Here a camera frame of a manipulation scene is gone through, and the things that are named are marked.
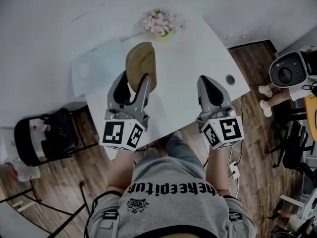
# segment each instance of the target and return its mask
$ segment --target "gray t-shirt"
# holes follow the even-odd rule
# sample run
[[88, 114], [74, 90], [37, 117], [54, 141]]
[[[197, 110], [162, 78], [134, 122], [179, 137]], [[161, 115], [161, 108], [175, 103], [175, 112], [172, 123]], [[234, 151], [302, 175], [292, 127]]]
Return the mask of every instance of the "gray t-shirt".
[[255, 238], [255, 224], [240, 201], [220, 196], [205, 175], [202, 168], [171, 157], [136, 166], [123, 195], [108, 191], [95, 199], [85, 236]]

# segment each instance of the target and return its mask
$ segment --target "shoe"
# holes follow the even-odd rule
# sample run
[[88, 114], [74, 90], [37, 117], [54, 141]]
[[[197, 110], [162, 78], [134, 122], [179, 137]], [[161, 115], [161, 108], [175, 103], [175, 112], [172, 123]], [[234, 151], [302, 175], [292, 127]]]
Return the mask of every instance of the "shoe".
[[179, 130], [173, 132], [172, 137], [179, 137], [179, 139], [183, 140], [182, 133]]
[[273, 92], [269, 89], [269, 87], [267, 85], [266, 86], [263, 86], [263, 85], [259, 86], [258, 91], [259, 91], [259, 93], [264, 94], [268, 98], [271, 98], [273, 96]]
[[272, 116], [272, 110], [271, 110], [271, 107], [267, 104], [267, 101], [264, 101], [264, 100], [260, 100], [260, 108], [263, 110], [263, 114], [266, 116], [266, 117], [271, 117]]
[[279, 213], [275, 212], [271, 217], [269, 217], [270, 220], [275, 220], [276, 218], [278, 218]]

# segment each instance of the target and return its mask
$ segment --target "sneaker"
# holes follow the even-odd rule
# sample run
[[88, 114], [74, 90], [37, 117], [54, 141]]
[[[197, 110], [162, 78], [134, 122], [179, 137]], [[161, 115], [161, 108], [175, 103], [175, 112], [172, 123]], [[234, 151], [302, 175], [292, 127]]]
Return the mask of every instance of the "sneaker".
[[179, 130], [175, 131], [175, 132], [172, 134], [172, 137], [179, 137], [179, 139], [183, 140], [182, 133], [181, 133]]
[[263, 114], [266, 116], [266, 117], [271, 117], [272, 116], [272, 110], [271, 110], [271, 107], [267, 104], [267, 101], [264, 101], [264, 100], [260, 100], [260, 108], [263, 110]]
[[266, 86], [259, 86], [258, 88], [259, 93], [264, 94], [265, 96], [267, 96], [268, 98], [271, 98], [273, 96], [272, 91], [269, 89], [269, 87]]

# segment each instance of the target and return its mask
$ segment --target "sock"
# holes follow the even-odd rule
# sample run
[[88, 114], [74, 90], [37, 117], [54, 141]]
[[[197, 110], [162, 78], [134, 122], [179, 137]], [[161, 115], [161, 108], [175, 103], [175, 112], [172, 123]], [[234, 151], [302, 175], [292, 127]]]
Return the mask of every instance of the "sock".
[[267, 108], [267, 109], [271, 109], [270, 105], [268, 104], [267, 101], [264, 101], [264, 106]]
[[269, 91], [270, 90], [270, 88], [269, 88], [269, 86], [268, 85], [265, 85], [265, 86], [263, 86], [263, 90], [265, 90], [265, 91]]

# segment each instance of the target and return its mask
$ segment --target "white device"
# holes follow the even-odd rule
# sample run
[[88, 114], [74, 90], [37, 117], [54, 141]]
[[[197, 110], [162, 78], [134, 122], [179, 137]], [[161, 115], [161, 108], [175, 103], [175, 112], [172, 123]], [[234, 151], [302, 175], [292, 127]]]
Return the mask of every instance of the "white device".
[[100, 145], [135, 151], [145, 128], [136, 119], [107, 119]]
[[236, 164], [235, 161], [229, 164], [229, 169], [230, 169], [230, 172], [232, 173], [232, 178], [234, 180], [238, 179], [240, 176], [240, 173], [239, 173], [238, 165]]
[[202, 132], [212, 149], [233, 146], [244, 139], [241, 117], [209, 119]]

